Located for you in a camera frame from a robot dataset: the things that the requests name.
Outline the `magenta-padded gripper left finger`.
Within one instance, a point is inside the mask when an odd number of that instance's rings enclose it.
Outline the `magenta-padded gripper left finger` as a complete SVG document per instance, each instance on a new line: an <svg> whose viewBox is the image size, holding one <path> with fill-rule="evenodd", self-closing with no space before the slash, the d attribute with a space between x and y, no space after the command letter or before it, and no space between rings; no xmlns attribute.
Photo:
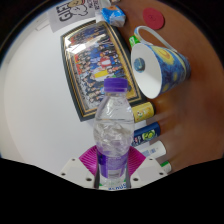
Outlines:
<svg viewBox="0 0 224 224"><path fill-rule="evenodd" d="M97 149L89 148L79 158L71 158L59 176L84 188L99 188Z"/></svg>

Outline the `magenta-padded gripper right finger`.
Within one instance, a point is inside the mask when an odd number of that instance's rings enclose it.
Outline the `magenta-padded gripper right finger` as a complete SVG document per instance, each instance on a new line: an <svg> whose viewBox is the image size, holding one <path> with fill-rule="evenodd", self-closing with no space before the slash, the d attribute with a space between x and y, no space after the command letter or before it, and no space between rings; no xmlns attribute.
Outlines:
<svg viewBox="0 0 224 224"><path fill-rule="evenodd" d="M140 188L165 177L167 173L152 157L145 157L134 147L131 147L127 160L127 187Z"/></svg>

